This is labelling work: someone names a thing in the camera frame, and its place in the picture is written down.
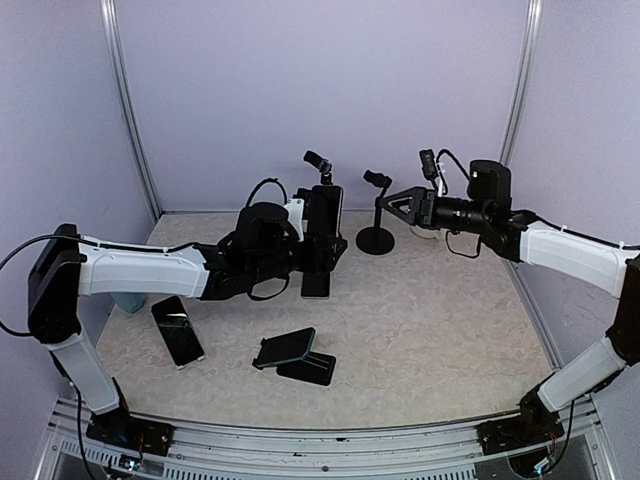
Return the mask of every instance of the marble-pattern floor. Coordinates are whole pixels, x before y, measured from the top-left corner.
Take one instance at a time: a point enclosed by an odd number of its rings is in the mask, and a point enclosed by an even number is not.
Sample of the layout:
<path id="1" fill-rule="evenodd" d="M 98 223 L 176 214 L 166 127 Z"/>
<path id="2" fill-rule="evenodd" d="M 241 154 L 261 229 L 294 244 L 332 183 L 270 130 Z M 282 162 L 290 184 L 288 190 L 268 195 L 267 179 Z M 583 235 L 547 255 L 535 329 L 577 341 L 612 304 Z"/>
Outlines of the marble-pattern floor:
<path id="1" fill-rule="evenodd" d="M 207 358 L 177 370 L 151 317 L 115 307 L 98 354 L 132 410 L 217 424 L 370 428 L 457 420 L 514 409 L 550 368 L 509 277 L 488 249 L 469 260 L 385 215 L 393 252 L 371 257 L 355 236 L 371 212 L 345 212 L 349 249 L 331 298 L 300 297 L 301 274 L 277 299 L 184 300 Z M 236 214 L 165 215 L 149 243 L 216 243 Z M 473 252 L 475 238 L 452 246 Z M 256 293 L 276 291 L 264 285 Z M 337 357 L 329 387 L 251 366 L 260 340 L 313 326 L 313 350 Z"/>

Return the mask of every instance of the black smartphone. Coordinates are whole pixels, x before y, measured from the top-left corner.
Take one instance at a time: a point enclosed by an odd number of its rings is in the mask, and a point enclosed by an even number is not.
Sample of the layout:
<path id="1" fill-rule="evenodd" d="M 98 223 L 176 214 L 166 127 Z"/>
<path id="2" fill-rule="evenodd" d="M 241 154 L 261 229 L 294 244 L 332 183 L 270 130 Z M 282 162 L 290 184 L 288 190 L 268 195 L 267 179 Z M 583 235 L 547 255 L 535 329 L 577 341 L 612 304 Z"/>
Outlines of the black smartphone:
<path id="1" fill-rule="evenodd" d="M 311 191 L 322 195 L 326 202 L 317 202 L 315 205 L 311 202 L 307 232 L 338 235 L 342 214 L 342 187 L 316 185 Z M 302 298 L 329 298 L 330 290 L 330 273 L 305 273 L 302 276 Z"/>
<path id="2" fill-rule="evenodd" d="M 151 307 L 151 313 L 178 369 L 205 357 L 189 316 L 178 297 L 169 297 L 156 303 Z"/>

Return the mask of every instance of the black phone stand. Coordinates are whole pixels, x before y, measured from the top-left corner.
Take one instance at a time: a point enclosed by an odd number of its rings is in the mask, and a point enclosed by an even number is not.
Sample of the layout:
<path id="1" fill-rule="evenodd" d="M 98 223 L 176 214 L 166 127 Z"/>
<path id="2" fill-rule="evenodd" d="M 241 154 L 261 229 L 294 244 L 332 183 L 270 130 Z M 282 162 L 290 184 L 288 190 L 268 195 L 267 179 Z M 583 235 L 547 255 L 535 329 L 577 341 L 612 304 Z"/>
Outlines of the black phone stand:
<path id="1" fill-rule="evenodd" d="M 371 170 L 365 172 L 364 179 L 374 187 L 382 188 L 382 192 L 376 197 L 373 227 L 366 227 L 358 232 L 356 245 L 369 255 L 384 255 L 393 250 L 395 245 L 391 232 L 380 226 L 382 222 L 382 199 L 391 186 L 392 180 L 382 173 L 373 173 Z"/>
<path id="2" fill-rule="evenodd" d="M 281 377 L 328 386 L 336 357 L 311 351 L 315 328 L 309 327 L 278 337 L 263 338 L 262 348 L 252 365 L 258 370 L 276 367 Z"/>

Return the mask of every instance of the metal base plate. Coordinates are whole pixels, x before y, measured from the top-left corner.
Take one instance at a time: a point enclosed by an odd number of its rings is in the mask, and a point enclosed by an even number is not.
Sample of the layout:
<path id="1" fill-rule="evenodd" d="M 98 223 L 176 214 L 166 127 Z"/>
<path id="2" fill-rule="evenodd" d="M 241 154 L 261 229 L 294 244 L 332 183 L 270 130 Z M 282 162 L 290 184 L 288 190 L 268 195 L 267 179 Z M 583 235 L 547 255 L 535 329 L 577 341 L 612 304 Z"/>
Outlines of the metal base plate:
<path id="1" fill-rule="evenodd" d="M 173 439 L 173 427 L 168 423 L 143 420 L 135 417 L 130 418 L 133 423 L 132 428 L 139 434 L 139 439 L 137 439 L 135 445 L 131 445 L 131 442 L 110 434 L 95 422 L 89 424 L 87 437 L 116 447 L 166 457 L 169 452 L 171 440 Z"/>
<path id="2" fill-rule="evenodd" d="M 550 426 L 548 431 L 543 433 L 527 432 L 526 435 L 523 435 L 525 430 L 520 417 L 484 422 L 477 426 L 477 431 L 482 445 L 482 453 L 485 455 L 538 445 L 550 441 L 551 434 L 558 438 L 564 434 L 562 423 L 558 423 Z"/>
<path id="3" fill-rule="evenodd" d="M 78 433 L 76 431 L 76 403 L 61 399 L 49 424 L 52 434 L 42 451 L 45 456 L 38 463 L 39 475 L 31 478 L 81 478 L 84 467 L 79 460 Z M 568 409 L 560 412 L 565 426 Z M 90 412 L 83 409 L 83 424 Z M 493 417 L 504 418 L 504 415 Z M 506 457 L 525 453 L 537 447 L 524 447 L 510 453 L 484 457 L 478 442 L 477 426 L 488 419 L 469 419 L 451 423 L 378 428 L 365 430 L 279 430 L 210 425 L 179 419 L 150 420 L 170 422 L 175 426 L 175 442 L 166 457 L 145 455 L 137 472 L 145 478 L 203 480 L 507 480 L 513 476 L 501 476 L 501 471 L 478 467 L 485 462 L 498 462 L 511 472 Z M 580 437 L 586 435 L 584 448 L 578 446 Z M 106 467 L 109 462 L 117 465 L 122 454 L 135 457 L 121 448 L 88 439 L 85 442 L 87 459 L 91 464 Z M 584 457 L 589 474 L 567 478 L 612 480 L 616 477 L 611 451 L 593 404 L 581 400 L 576 404 L 571 442 L 567 456 L 558 469 L 558 478 L 564 478 L 565 467 L 572 470 L 572 456 Z M 65 456 L 78 459 L 77 475 L 56 476 L 56 465 Z"/>

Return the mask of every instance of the lavender backdrop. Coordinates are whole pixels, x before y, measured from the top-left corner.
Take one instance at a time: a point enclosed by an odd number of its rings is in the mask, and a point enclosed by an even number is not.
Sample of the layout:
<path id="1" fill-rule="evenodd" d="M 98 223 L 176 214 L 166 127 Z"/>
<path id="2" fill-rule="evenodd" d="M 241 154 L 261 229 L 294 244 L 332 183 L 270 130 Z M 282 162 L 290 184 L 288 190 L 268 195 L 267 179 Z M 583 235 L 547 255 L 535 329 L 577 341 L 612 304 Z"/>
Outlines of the lavender backdrop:
<path id="1" fill-rule="evenodd" d="M 97 1 L 0 3 L 0 257 L 62 222 L 142 241 L 151 216 L 136 178 Z M 2 272 L 0 318 L 26 329 L 33 247 Z M 96 338 L 111 302 L 81 304 Z M 46 350 L 0 332 L 0 478 L 27 478 L 61 386 Z"/>
<path id="2" fill-rule="evenodd" d="M 640 243 L 640 3 L 545 2 L 512 163 L 516 207 Z M 617 302 L 540 268 L 520 272 L 565 362 L 603 335 Z M 640 471 L 640 369 L 596 396 L 622 478 Z"/>
<path id="3" fill-rule="evenodd" d="M 418 151 L 497 158 L 527 2 L 128 0 L 120 31 L 166 210 L 235 210 L 265 176 L 289 191 L 328 157 L 347 207 L 367 168 L 423 181 Z M 459 172 L 448 167 L 453 193 Z"/>

